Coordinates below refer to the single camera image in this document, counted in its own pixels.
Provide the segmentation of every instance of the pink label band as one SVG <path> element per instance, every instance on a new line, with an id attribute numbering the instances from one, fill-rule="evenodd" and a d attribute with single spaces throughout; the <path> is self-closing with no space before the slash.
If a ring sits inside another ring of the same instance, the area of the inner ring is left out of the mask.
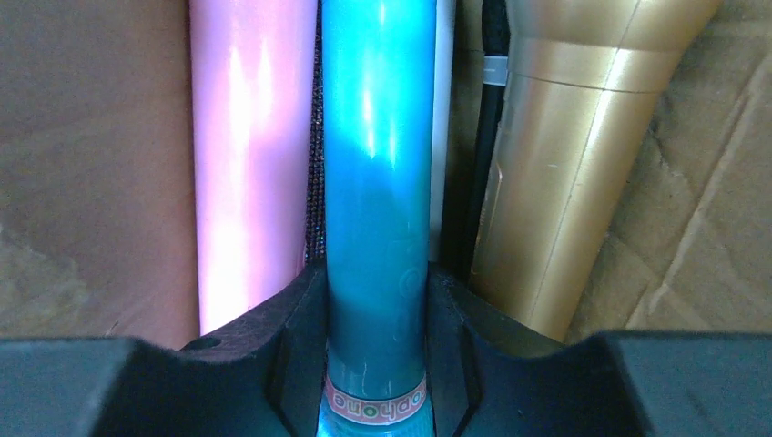
<path id="1" fill-rule="evenodd" d="M 392 425 L 415 414 L 426 401 L 426 376 L 418 387 L 399 398 L 386 401 L 365 401 L 350 396 L 332 385 L 330 378 L 324 388 L 327 403 L 339 416 L 364 425 Z"/>

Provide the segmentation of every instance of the pink tube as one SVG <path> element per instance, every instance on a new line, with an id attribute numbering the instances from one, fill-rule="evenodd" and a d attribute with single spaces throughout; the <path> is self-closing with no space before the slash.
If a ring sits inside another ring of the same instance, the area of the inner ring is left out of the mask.
<path id="1" fill-rule="evenodd" d="M 303 267 L 317 0 L 190 0 L 201 333 Z"/>

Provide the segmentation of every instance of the pink cylinder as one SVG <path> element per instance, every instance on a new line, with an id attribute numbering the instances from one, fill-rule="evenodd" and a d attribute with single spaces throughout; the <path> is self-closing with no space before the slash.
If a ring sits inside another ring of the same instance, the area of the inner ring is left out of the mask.
<path id="1" fill-rule="evenodd" d="M 206 334 L 304 263 L 317 0 L 190 0 Z"/>

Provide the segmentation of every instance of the black textured strip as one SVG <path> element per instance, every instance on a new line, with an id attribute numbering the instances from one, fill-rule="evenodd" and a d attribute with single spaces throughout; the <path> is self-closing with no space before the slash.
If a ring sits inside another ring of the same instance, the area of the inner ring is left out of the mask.
<path id="1" fill-rule="evenodd" d="M 317 13 L 314 52 L 313 108 L 309 144 L 309 191 L 306 197 L 306 262 L 323 259 L 324 232 L 324 125 L 321 81 L 321 2 Z"/>

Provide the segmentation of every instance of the blue cylinder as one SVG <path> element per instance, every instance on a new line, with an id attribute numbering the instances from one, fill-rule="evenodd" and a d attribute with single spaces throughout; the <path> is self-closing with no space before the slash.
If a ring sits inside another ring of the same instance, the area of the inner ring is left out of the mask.
<path id="1" fill-rule="evenodd" d="M 322 4 L 328 377 L 363 400 L 424 378 L 436 1 Z"/>

